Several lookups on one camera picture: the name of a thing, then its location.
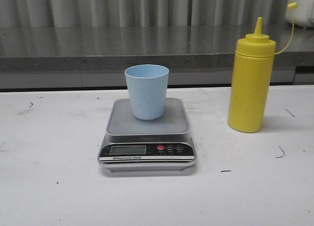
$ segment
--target plastic cup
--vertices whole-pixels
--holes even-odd
[[[125,75],[134,116],[144,120],[161,117],[169,69],[161,65],[136,65],[126,69]]]

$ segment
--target white curtain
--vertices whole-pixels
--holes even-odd
[[[287,0],[0,0],[0,27],[128,27],[284,21]]]

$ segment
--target yellow nozzle cap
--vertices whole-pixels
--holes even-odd
[[[245,35],[239,39],[236,52],[249,57],[271,57],[274,56],[276,42],[269,39],[269,36],[262,34],[262,17],[258,17],[254,33]]]
[[[297,2],[293,2],[293,3],[289,3],[288,4],[288,8],[290,11],[296,9],[298,7],[298,3]]]

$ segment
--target electronic scale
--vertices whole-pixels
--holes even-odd
[[[136,118],[129,99],[112,108],[98,162],[108,170],[183,170],[196,152],[183,103],[167,98],[162,117]]]

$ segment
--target gray countertop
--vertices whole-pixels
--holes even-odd
[[[162,64],[172,72],[233,66],[236,42],[254,26],[127,28],[0,28],[0,73],[101,71],[121,73],[135,64]],[[281,50],[289,25],[263,32]],[[275,66],[313,66],[314,29],[296,28]]]

